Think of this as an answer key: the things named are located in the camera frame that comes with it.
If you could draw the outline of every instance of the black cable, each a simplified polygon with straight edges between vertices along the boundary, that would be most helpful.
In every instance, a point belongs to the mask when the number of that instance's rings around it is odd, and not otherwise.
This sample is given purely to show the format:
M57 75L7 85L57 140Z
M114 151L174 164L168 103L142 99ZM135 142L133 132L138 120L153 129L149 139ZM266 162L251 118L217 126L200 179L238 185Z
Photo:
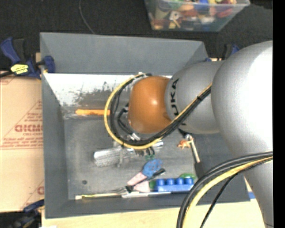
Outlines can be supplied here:
M214 200L212 201L201 225L200 228L203 228L207 219L209 218L210 213L212 212L212 210L214 209L215 204L217 203L218 199L220 198L221 194L223 193L223 191L225 190L225 188L228 186L228 184L235 178L235 176L237 176L238 173L234 174L233 176L229 177L228 180L224 183L224 185L221 187L221 189L218 191L217 195L215 196Z
M86 21L84 15L83 15L83 13L82 13L81 2L82 2L82 0L79 0L79 5L78 5L78 7L79 7L80 16L81 16L83 22L85 23L85 25L86 25L86 26L88 27L88 29L92 32L92 34L95 34L95 32L94 32L94 31L92 30L92 28L89 26L89 24L87 23L87 21Z
M224 171L228 171L232 168L235 168L237 166L240 166L245 163L249 163L252 161L257 161L262 158L269 158L272 156L272 151L265 152L265 153L258 153L258 154L252 154L247 156L242 156L239 158L235 158L229 161L226 161L224 163L221 163L214 167L213 169L209 170L202 178L198 179L198 181L194 184L192 189L189 191L185 199L183 200L183 203L180 207L178 219L177 219L177 228L181 228L183 224L183 219L185 217L186 210L192 200L192 197L195 195L195 192L199 190L199 188L207 181L211 180L214 176L219 175L220 173Z
M170 133L172 133L173 131L175 131L184 121L185 119L189 116L189 114L197 107L197 105L204 99L206 98L210 92L211 92L211 87L209 87L205 92L203 92L201 95L199 95L195 101L191 104L191 106L177 119L175 120L173 123L171 123L170 125L168 125L166 128L164 128L163 130L159 131L158 133L156 133L155 135L153 135L152 137L149 137L148 139L145 140L127 140L125 138L123 138L122 136L120 136L120 134L118 133L118 130L116 128L116 125L114 123L114 115L115 115L115 111L114 108L117 109L117 106L115 106L115 102L116 102L116 98L118 99L121 92L130 84L133 82L133 80L130 80L127 84L125 84L123 87L121 87L116 94L114 95L114 97L112 98L112 102L111 102L111 114L110 114L110 125L111 125L111 129L112 132L116 135L117 138L119 138L121 141L123 141L126 144L130 144L130 145L135 145L135 146L141 146L141 145L146 145L149 144L150 142L154 141L155 139L158 138L164 138L166 136L168 136Z
M1 79L2 77L5 77L5 76L11 75L11 74L13 74L13 72L4 72L4 73L1 73L1 74L0 74L0 79Z

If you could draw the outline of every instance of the toy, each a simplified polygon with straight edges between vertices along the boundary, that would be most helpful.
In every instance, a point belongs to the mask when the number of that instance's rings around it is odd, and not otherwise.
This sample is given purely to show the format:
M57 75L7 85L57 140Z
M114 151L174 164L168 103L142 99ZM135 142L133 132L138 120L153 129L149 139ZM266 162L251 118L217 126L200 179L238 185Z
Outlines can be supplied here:
M193 178L167 178L157 179L154 191L156 192L184 192L189 191L194 185Z

